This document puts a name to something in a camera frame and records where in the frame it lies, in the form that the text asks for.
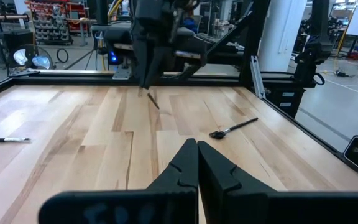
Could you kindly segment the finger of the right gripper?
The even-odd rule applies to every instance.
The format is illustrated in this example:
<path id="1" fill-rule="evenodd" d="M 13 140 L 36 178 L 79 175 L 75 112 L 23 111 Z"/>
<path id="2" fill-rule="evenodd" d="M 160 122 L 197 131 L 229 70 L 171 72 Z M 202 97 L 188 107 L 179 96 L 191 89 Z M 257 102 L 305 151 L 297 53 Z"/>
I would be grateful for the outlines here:
<path id="1" fill-rule="evenodd" d="M 147 85 L 149 62 L 148 62 L 148 46 L 146 41 L 143 40 L 134 41 L 134 55 L 137 60 L 137 65 L 135 67 L 135 74 L 139 81 L 139 86 L 141 88 L 149 88 Z"/>
<path id="2" fill-rule="evenodd" d="M 161 67 L 165 63 L 165 55 L 167 53 L 166 47 L 154 48 L 154 55 L 150 63 L 149 71 L 146 76 L 146 88 L 150 88 L 156 81 L 158 76 L 162 73 Z"/>

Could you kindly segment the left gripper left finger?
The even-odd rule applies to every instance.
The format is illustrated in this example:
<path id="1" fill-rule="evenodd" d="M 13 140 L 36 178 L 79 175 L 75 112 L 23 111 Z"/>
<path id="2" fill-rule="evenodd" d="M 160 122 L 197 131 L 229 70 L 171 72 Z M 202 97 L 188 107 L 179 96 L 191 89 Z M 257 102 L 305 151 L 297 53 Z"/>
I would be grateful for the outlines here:
<path id="1" fill-rule="evenodd" d="M 165 170 L 140 190 L 68 191 L 44 202 L 39 223 L 196 223 L 198 145 L 187 139 Z"/>

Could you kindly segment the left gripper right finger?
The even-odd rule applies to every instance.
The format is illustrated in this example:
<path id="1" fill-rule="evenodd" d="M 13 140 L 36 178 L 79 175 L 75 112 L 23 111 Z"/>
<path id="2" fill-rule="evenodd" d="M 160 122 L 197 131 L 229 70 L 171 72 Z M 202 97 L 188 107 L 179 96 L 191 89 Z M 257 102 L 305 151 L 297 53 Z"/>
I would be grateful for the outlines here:
<path id="1" fill-rule="evenodd" d="M 208 223 L 358 224 L 358 192 L 277 191 L 208 143 L 198 148 Z"/>

